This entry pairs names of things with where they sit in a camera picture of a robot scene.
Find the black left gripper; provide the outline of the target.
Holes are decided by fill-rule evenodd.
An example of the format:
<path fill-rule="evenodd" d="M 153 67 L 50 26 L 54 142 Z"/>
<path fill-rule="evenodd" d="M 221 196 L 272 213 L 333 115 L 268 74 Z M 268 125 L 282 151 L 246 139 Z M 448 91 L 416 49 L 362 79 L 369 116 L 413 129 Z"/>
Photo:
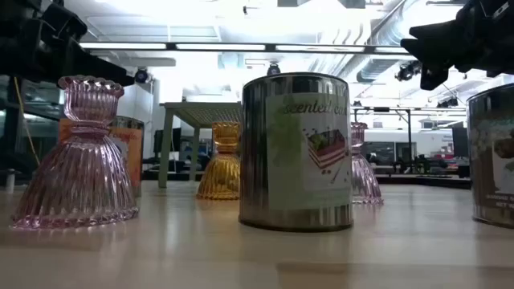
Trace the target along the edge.
<path fill-rule="evenodd" d="M 126 69 L 85 51 L 75 53 L 75 40 L 85 34 L 87 25 L 64 0 L 0 0 L 0 75 L 84 75 L 133 85 Z"/>

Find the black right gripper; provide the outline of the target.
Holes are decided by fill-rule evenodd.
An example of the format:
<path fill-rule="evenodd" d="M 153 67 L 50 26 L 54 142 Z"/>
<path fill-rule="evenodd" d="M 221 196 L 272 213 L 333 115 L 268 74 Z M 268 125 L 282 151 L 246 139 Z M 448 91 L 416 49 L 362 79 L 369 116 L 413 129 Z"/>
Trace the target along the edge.
<path fill-rule="evenodd" d="M 400 45 L 427 66 L 458 59 L 455 67 L 462 71 L 514 75 L 514 0 L 468 0 L 455 20 L 412 26 Z M 446 68 L 422 66 L 420 88 L 432 91 L 448 75 Z"/>

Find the clear jar with red base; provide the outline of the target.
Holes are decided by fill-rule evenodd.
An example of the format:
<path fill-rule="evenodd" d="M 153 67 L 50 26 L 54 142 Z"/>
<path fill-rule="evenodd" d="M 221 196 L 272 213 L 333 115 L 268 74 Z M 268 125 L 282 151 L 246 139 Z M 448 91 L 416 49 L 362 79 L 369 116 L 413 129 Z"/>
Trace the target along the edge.
<path fill-rule="evenodd" d="M 61 120 L 50 167 L 41 173 L 45 186 L 94 202 L 131 206 L 141 183 L 140 123 L 125 116 L 107 126 Z"/>

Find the clear glass jar with lid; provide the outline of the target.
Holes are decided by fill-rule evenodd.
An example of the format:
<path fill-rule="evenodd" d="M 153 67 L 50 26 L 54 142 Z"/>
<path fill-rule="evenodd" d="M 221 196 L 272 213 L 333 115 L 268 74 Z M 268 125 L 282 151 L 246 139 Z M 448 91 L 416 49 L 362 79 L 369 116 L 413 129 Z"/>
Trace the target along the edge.
<path fill-rule="evenodd" d="M 514 83 L 467 101 L 473 219 L 514 228 Z"/>

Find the pink glass candlestick holder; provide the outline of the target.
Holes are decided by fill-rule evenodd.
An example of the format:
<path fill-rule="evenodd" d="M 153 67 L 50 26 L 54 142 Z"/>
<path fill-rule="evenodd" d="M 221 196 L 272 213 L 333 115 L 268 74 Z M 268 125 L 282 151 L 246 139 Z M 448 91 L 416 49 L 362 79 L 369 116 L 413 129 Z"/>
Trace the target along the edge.
<path fill-rule="evenodd" d="M 122 222 L 139 212 L 128 169 L 110 139 L 124 88 L 93 76 L 64 76 L 69 136 L 42 160 L 20 198 L 17 228 L 89 227 Z"/>
<path fill-rule="evenodd" d="M 381 190 L 372 165 L 361 152 L 366 129 L 365 123 L 351 123 L 353 203 L 378 205 L 383 203 Z"/>

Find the amber glass candlestick holder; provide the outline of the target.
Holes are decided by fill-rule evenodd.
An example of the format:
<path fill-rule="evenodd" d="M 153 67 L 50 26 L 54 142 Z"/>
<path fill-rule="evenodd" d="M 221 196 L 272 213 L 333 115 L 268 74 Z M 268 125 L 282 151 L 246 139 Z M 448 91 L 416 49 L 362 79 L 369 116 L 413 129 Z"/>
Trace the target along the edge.
<path fill-rule="evenodd" d="M 240 123 L 215 122 L 212 124 L 212 132 L 215 152 L 206 167 L 196 196 L 209 200 L 239 200 Z"/>

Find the black monitor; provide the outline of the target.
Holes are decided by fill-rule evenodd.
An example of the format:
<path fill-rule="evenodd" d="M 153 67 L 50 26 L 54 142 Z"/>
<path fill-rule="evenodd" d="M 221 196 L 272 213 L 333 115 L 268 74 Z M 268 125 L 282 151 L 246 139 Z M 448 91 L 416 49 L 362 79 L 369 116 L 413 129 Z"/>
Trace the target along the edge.
<path fill-rule="evenodd" d="M 153 144 L 153 152 L 155 157 L 159 157 L 161 153 L 161 145 L 163 138 L 163 131 L 157 130 L 154 133 L 154 144 Z M 180 143 L 182 137 L 182 130 L 180 128 L 173 128 L 171 135 L 171 145 L 169 147 L 170 152 L 179 152 L 180 151 Z"/>
<path fill-rule="evenodd" d="M 455 157 L 469 157 L 469 141 L 466 128 L 453 128 L 452 138 Z"/>

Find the green perforated metal riser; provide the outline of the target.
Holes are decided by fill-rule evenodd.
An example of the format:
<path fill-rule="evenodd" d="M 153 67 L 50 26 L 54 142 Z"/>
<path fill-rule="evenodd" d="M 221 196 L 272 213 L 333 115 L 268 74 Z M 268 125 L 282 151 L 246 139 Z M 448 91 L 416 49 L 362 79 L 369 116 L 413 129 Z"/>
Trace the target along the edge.
<path fill-rule="evenodd" d="M 165 109 L 164 127 L 161 140 L 160 168 L 158 171 L 158 187 L 167 188 L 169 171 L 169 154 L 173 138 L 173 120 L 176 116 L 194 130 L 192 156 L 190 161 L 189 181 L 196 181 L 198 149 L 202 129 L 212 128 L 214 122 L 236 122 L 242 119 L 240 102 L 206 103 L 206 102 L 166 102 L 161 106 Z"/>

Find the overhead light bar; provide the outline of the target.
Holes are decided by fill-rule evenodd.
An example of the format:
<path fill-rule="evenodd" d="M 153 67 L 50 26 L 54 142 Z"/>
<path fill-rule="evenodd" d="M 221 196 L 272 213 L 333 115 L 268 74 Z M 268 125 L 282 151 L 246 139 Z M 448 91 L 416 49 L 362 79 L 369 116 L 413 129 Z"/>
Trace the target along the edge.
<path fill-rule="evenodd" d="M 80 46 L 90 51 L 264 52 L 294 54 L 409 55 L 402 47 L 283 43 L 117 43 L 92 42 Z"/>

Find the silver ventilation duct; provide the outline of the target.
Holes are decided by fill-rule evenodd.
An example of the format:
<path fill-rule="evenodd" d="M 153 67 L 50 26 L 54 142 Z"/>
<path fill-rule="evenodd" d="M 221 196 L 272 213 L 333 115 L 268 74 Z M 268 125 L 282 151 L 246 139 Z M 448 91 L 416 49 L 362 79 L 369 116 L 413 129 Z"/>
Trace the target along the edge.
<path fill-rule="evenodd" d="M 364 31 L 359 31 L 356 44 L 398 47 L 409 36 L 412 26 L 452 20 L 463 7 L 460 0 L 393 0 L 393 4 L 393 9 L 373 26 L 367 39 L 363 38 Z M 408 61 L 408 57 L 398 55 L 315 55 L 309 69 L 347 82 L 373 83 L 391 67 Z"/>

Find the black metal frame stand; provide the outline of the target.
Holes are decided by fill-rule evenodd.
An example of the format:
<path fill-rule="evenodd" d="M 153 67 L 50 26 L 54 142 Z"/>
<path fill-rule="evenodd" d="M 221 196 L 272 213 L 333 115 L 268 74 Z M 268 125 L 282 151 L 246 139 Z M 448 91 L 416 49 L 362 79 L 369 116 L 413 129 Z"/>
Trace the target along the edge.
<path fill-rule="evenodd" d="M 355 121 L 357 121 L 357 112 L 362 111 L 373 111 L 373 112 L 380 112 L 380 113 L 386 113 L 386 112 L 395 112 L 397 115 L 402 117 L 401 112 L 406 113 L 406 118 L 404 121 L 407 123 L 407 133 L 408 133 L 408 146 L 409 146 L 409 154 L 408 154 L 408 160 L 413 160 L 413 142 L 412 142 L 412 124 L 411 124 L 411 116 L 412 111 L 414 108 L 409 107 L 367 107 L 367 106 L 352 106 L 351 109 L 353 110 L 353 118 Z"/>

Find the black aluminium table frame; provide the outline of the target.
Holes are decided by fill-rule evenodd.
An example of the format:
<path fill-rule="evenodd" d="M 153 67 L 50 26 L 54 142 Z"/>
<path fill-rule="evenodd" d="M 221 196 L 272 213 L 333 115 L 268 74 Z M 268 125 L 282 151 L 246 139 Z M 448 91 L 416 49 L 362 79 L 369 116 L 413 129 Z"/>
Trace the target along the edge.
<path fill-rule="evenodd" d="M 204 172 L 196 172 L 195 181 L 200 181 Z M 471 189 L 471 180 L 469 178 L 458 178 L 455 175 L 449 177 L 443 176 L 419 176 L 412 174 L 377 174 L 377 182 L 379 185 L 425 185 L 450 189 Z M 147 170 L 142 173 L 143 181 L 157 181 L 158 171 Z M 189 171 L 185 173 L 168 172 L 168 181 L 189 181 Z"/>

